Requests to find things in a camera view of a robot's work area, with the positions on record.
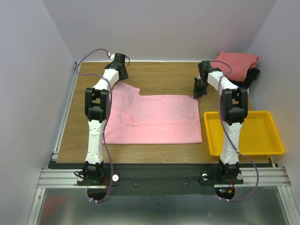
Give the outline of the light pink t-shirt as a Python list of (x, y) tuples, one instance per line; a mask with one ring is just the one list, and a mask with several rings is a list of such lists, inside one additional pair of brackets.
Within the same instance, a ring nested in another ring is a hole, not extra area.
[(202, 143), (198, 102), (186, 95), (142, 96), (120, 82), (112, 91), (107, 144)]

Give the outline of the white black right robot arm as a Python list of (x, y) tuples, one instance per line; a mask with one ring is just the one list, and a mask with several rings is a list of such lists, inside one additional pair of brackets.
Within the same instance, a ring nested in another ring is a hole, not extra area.
[(238, 146), (240, 130), (248, 116), (248, 91), (233, 84), (208, 60), (200, 62), (198, 69), (199, 76), (194, 79), (194, 98), (206, 95), (208, 86), (214, 87), (218, 93), (218, 112), (224, 137), (215, 177), (226, 183), (240, 173)]

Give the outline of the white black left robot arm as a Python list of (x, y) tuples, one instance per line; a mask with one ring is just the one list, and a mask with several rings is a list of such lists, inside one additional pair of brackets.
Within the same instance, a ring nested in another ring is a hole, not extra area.
[(85, 90), (85, 115), (89, 126), (88, 152), (82, 170), (85, 179), (98, 185), (104, 181), (102, 141), (111, 113), (113, 86), (128, 78), (126, 55), (114, 53), (106, 65), (103, 75), (91, 88)]

